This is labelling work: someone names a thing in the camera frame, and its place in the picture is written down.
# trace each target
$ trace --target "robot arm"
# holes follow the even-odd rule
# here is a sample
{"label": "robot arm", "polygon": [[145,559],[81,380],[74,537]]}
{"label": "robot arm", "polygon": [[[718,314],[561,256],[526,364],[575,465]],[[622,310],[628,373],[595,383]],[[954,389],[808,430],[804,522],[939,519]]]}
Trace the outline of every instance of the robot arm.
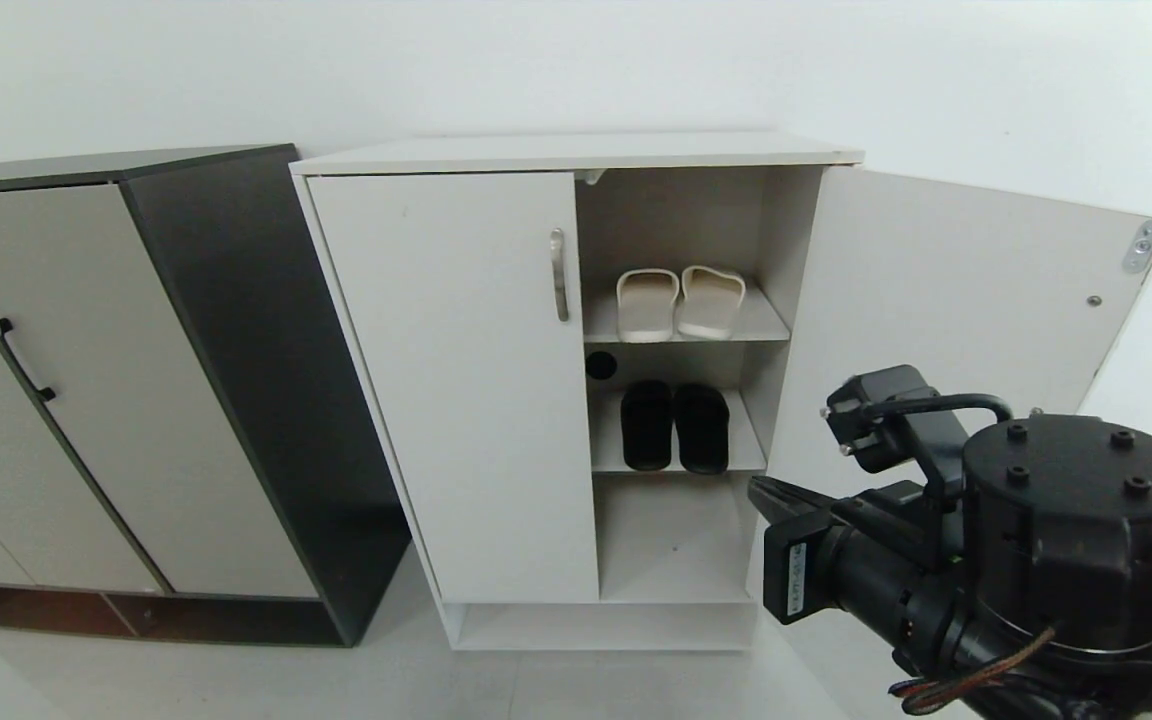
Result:
{"label": "robot arm", "polygon": [[[996,424],[972,437],[952,410]],[[1152,711],[1152,437],[1076,415],[1013,420],[941,396],[909,365],[856,376],[823,416],[870,473],[927,482],[824,497],[755,478],[763,605],[782,624],[850,612],[915,680],[911,715],[961,700],[990,719]]]}

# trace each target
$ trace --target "gray floor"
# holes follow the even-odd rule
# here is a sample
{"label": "gray floor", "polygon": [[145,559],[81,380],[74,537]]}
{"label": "gray floor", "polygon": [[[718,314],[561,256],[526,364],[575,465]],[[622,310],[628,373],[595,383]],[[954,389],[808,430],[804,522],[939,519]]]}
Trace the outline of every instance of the gray floor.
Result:
{"label": "gray floor", "polygon": [[771,626],[750,653],[453,653],[412,553],[356,650],[0,632],[0,717],[846,719]]}

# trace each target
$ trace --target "slipper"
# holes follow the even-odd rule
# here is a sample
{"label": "slipper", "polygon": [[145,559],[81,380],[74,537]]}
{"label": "slipper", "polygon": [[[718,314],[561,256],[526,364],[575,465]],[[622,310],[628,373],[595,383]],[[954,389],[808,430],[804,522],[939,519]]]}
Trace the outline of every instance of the slipper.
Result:
{"label": "slipper", "polygon": [[744,301],[745,279],[740,274],[692,265],[682,272],[679,332],[705,340],[728,340]]}
{"label": "slipper", "polygon": [[673,424],[679,429],[679,460],[689,473],[727,471],[727,424],[732,418],[723,393],[685,384],[673,393]]}
{"label": "slipper", "polygon": [[673,338],[673,304],[679,275],[668,270],[630,270],[616,281],[616,332],[626,342],[667,342]]}
{"label": "slipper", "polygon": [[662,470],[673,460],[673,418],[669,386],[635,382],[621,397],[621,446],[626,464],[635,470]]}

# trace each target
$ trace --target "white wall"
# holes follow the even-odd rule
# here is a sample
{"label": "white wall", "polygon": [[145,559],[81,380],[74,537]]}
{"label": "white wall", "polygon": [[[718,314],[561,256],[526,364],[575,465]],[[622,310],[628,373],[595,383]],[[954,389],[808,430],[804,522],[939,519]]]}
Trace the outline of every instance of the white wall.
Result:
{"label": "white wall", "polygon": [[[0,159],[773,126],[1152,214],[1152,3],[0,3]],[[1152,281],[1087,410],[1152,432]]]}

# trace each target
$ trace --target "white slipper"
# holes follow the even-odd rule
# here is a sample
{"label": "white slipper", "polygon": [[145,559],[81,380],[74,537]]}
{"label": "white slipper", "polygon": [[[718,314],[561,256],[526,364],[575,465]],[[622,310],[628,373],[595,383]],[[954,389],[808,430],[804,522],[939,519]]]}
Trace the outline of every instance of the white slipper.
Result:
{"label": "white slipper", "polygon": [[673,338],[673,304],[679,275],[668,270],[630,270],[616,281],[616,333],[626,342],[666,342]]}
{"label": "white slipper", "polygon": [[705,340],[727,340],[736,329],[736,316],[745,301],[745,279],[740,273],[692,265],[682,272],[682,306],[679,332]]}

